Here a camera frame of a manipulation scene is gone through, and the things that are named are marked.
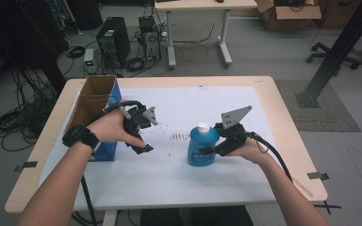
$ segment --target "forearm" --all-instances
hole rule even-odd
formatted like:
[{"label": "forearm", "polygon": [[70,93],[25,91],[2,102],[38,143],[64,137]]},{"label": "forearm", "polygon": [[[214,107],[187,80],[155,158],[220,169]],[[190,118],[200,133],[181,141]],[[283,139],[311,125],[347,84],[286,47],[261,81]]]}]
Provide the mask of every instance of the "forearm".
[{"label": "forearm", "polygon": [[18,225],[67,225],[91,147],[75,143],[52,170],[23,211]]},{"label": "forearm", "polygon": [[328,225],[272,158],[259,166],[269,180],[287,225]]}]

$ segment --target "person's left arm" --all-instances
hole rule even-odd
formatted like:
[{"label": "person's left arm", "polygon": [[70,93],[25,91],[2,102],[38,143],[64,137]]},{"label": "person's left arm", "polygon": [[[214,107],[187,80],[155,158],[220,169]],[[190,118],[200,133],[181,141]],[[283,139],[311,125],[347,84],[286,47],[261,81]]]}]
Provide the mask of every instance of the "person's left arm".
[{"label": "person's left arm", "polygon": [[[88,128],[101,142],[125,141],[143,148],[144,142],[123,129],[123,114],[116,110]],[[76,142],[58,162],[28,202],[17,225],[68,225],[75,196],[92,148]]]}]

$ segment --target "person's right arm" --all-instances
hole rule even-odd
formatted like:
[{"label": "person's right arm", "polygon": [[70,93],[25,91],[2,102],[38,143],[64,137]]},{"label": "person's right arm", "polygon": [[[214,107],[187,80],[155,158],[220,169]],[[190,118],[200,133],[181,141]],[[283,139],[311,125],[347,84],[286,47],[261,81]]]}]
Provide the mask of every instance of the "person's right arm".
[{"label": "person's right arm", "polygon": [[263,170],[287,225],[328,225],[325,217],[302,195],[275,160],[259,150],[255,140],[248,138],[242,147],[228,156],[241,156]]}]

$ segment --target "white bottle cap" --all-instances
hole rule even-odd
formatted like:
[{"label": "white bottle cap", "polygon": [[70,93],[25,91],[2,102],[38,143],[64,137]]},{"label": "white bottle cap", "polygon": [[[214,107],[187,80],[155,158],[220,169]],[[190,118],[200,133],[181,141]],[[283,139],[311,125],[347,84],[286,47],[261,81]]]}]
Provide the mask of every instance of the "white bottle cap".
[{"label": "white bottle cap", "polygon": [[199,123],[198,124],[198,132],[201,135],[205,135],[210,130],[210,126],[207,123]]}]

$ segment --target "desk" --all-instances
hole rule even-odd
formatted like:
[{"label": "desk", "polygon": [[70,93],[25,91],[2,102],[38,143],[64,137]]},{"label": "desk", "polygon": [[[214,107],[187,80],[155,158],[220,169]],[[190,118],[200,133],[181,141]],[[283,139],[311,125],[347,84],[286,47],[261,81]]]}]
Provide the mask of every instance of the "desk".
[{"label": "desk", "polygon": [[[189,17],[185,13],[187,11],[198,11],[197,14],[202,15],[203,17],[208,17],[210,14],[213,14],[215,11],[223,11],[222,15],[222,35],[218,37],[219,45],[222,50],[222,56],[225,61],[225,67],[227,68],[232,64],[231,56],[228,52],[227,45],[225,44],[225,36],[227,33],[228,19],[230,15],[230,10],[233,8],[255,8],[257,6],[255,0],[224,0],[223,3],[218,3],[215,0],[179,0],[179,1],[170,1],[170,2],[161,2],[155,3],[155,8],[159,11],[166,11],[167,15],[167,29],[168,29],[168,46],[167,53],[169,58],[169,67],[171,69],[175,68],[175,54],[174,54],[174,45],[173,45],[173,32],[172,32],[172,22],[173,16],[172,12],[182,12],[184,20],[187,20]],[[191,20],[192,23],[201,23],[202,19],[199,21]]]},{"label": "desk", "polygon": [[[37,190],[45,161],[54,147],[63,122],[72,109],[77,92],[82,88],[84,82],[85,79],[73,79],[67,82],[41,133],[41,137],[28,158],[28,161],[38,161],[38,165],[36,168],[23,170],[6,203],[5,208],[8,212],[21,213]],[[121,89],[197,87],[200,85],[254,87],[277,144],[278,152],[283,156],[294,184],[312,202],[327,199],[327,193],[321,180],[310,180],[307,176],[309,172],[315,172],[316,168],[272,78],[268,76],[150,77],[120,78],[118,82]]]}]

